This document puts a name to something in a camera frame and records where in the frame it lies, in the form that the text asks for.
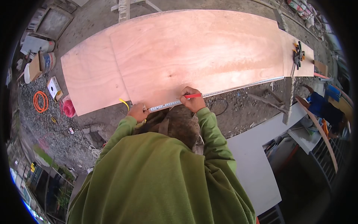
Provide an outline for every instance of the plastic bucket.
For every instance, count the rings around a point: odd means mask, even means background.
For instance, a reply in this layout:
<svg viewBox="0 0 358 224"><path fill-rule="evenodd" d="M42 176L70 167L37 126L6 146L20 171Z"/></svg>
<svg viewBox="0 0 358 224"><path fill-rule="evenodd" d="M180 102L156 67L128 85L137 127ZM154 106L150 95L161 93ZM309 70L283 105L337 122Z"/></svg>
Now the plastic bucket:
<svg viewBox="0 0 358 224"><path fill-rule="evenodd" d="M43 53L40 57L42 72L46 73L52 70L56 64L55 53Z"/></svg>
<svg viewBox="0 0 358 224"><path fill-rule="evenodd" d="M25 79L26 84L29 84L31 82L29 66L30 66L30 63L27 63L25 66L25 71L24 71L24 79Z"/></svg>
<svg viewBox="0 0 358 224"><path fill-rule="evenodd" d="M46 44L44 44L42 47L41 47L41 50L43 52L51 52L53 51L55 48L55 42L54 41L48 41Z"/></svg>

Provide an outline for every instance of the sleeve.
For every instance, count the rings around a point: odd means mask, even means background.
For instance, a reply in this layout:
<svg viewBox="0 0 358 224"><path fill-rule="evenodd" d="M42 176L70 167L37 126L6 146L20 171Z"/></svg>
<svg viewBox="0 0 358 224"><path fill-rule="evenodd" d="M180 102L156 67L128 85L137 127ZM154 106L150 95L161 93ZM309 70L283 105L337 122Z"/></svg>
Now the sleeve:
<svg viewBox="0 0 358 224"><path fill-rule="evenodd" d="M95 166L101 161L101 159L124 137L132 135L134 127L137 125L137 120L132 116L126 116L123 118L114 132L114 134L108 140L106 146L102 149L100 157L97 159Z"/></svg>
<svg viewBox="0 0 358 224"><path fill-rule="evenodd" d="M236 161L227 147L225 137L218 128L215 114L210 112L209 108L203 108L197 112L197 117L199 119L201 136L204 139L203 155L206 161L210 163L214 162L216 166L229 166L235 174Z"/></svg>

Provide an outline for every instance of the green grass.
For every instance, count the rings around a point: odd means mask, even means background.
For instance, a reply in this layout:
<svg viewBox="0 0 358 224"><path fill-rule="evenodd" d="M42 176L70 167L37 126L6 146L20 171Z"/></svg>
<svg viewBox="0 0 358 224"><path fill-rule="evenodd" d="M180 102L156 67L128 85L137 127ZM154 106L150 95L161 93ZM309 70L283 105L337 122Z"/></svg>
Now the green grass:
<svg viewBox="0 0 358 224"><path fill-rule="evenodd" d="M38 145L35 144L32 149L35 151L35 153L37 153L37 155L39 155L41 158L44 159L44 161L46 161L49 165L51 165L52 163L52 158ZM56 170L58 170L58 165L56 162L53 163L52 165Z"/></svg>
<svg viewBox="0 0 358 224"><path fill-rule="evenodd" d="M41 157L44 159L44 161L46 161L49 165L51 165L52 163L52 158L38 145L35 144L32 149ZM74 180L74 176L70 173L70 171L64 167L64 166L59 166L56 162L53 163L53 168L55 168L56 170L58 170L59 168L61 168L63 170L63 172L66 174L67 178L70 178L71 180Z"/></svg>

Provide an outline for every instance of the measuring tape blade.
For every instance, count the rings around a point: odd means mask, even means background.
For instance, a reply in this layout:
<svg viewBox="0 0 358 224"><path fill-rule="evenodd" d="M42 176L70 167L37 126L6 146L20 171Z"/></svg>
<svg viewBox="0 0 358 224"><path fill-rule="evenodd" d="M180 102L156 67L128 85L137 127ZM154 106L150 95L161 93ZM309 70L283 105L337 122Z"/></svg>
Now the measuring tape blade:
<svg viewBox="0 0 358 224"><path fill-rule="evenodd" d="M272 82L272 81L280 80L280 79L283 79L283 78L284 78L284 76L280 76L280 77L276 77L276 78L269 78L269 79L261 80L261 81L258 81L258 82L253 82L253 83L250 83L250 84L247 84L247 85L244 85L244 86L240 86L240 87L235 87L235 88L231 88L231 89L227 89L227 90L221 90L221 91L217 91L217 92L211 92L211 93L203 94L203 98L209 97L209 96L214 96L214 95L225 93L225 92L229 92L229 91L233 91L233 90L238 90L238 89L254 86L254 85L258 85L258 84L262 84L262 83L265 83L265 82ZM179 104L181 104L181 102L178 100L178 101L175 101L175 102L171 102L171 103L167 103L167 104L152 107L149 110L151 112L155 112L157 110L162 110L162 109L165 109L165 108L168 108L168 107L173 107L173 106L176 106L176 105L179 105Z"/></svg>

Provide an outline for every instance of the hand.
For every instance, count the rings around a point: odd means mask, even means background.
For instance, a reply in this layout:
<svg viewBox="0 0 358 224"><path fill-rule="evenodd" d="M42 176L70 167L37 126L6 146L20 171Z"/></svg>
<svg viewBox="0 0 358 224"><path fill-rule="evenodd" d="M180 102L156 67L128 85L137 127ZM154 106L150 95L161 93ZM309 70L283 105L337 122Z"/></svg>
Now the hand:
<svg viewBox="0 0 358 224"><path fill-rule="evenodd" d="M148 117L149 114L150 110L147 110L144 104L139 103L133 105L133 107L128 111L127 116L132 116L137 120L137 123L141 123Z"/></svg>
<svg viewBox="0 0 358 224"><path fill-rule="evenodd" d="M206 107L204 98L202 96L191 98L190 100L184 97L184 95L186 94L195 93L200 93L200 91L187 86L182 90L182 92L180 93L181 96L179 98L180 102L193 113L197 113L200 109Z"/></svg>

